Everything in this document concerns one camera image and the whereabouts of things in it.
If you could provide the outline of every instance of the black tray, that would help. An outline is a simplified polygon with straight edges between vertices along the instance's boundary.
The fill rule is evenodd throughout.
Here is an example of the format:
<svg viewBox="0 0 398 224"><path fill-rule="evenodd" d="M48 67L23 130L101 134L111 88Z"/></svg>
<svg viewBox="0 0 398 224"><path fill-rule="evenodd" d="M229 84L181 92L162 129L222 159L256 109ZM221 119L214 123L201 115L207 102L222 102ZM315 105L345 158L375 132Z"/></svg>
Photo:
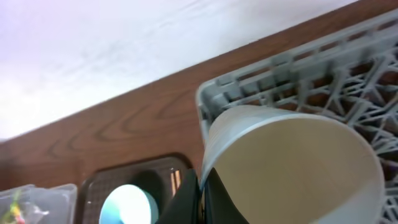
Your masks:
<svg viewBox="0 0 398 224"><path fill-rule="evenodd" d="M98 171L81 186L75 223L98 224L106 197L124 184L134 184L150 193L162 214L173 197L171 173L179 170L182 178L191 167L186 161L180 156L167 156Z"/></svg>

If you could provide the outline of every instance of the wooden countertop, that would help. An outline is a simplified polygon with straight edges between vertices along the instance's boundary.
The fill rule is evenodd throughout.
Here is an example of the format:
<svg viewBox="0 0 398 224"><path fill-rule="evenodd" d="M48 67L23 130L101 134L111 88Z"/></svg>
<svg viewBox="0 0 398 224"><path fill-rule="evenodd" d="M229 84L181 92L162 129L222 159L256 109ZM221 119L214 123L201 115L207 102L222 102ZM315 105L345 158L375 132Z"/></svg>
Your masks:
<svg viewBox="0 0 398 224"><path fill-rule="evenodd" d="M201 83L395 8L396 0L358 1L6 141L0 190L81 185L96 170L174 152L200 172L194 96Z"/></svg>

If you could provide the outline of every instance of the white wall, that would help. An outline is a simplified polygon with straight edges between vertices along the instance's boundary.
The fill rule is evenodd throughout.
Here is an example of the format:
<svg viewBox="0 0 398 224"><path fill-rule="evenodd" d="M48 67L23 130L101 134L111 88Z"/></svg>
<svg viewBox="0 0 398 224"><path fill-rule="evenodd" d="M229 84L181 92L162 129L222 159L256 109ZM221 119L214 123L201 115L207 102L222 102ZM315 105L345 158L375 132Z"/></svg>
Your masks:
<svg viewBox="0 0 398 224"><path fill-rule="evenodd" d="M353 1L1 0L0 139Z"/></svg>

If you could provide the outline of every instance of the gray dish rack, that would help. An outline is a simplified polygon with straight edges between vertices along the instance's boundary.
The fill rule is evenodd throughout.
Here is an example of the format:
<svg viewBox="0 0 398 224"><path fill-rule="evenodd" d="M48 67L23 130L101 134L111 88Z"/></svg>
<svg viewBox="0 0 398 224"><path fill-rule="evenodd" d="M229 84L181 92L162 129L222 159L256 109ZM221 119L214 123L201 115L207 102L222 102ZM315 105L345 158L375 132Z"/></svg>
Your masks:
<svg viewBox="0 0 398 224"><path fill-rule="evenodd" d="M196 103L204 141L223 111L270 106L346 123L381 161L398 161L398 10L209 80ZM386 183L383 224L398 222L395 180Z"/></svg>

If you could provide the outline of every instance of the plastic cup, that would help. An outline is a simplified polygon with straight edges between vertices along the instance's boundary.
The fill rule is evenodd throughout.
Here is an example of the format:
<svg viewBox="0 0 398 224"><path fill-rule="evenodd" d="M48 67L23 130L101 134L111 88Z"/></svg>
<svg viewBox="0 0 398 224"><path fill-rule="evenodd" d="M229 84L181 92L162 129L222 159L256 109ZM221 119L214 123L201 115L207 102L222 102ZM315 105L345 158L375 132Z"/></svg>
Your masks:
<svg viewBox="0 0 398 224"><path fill-rule="evenodd" d="M373 224L384 178L372 147L333 119L237 106L210 127L201 189L215 167L250 224Z"/></svg>

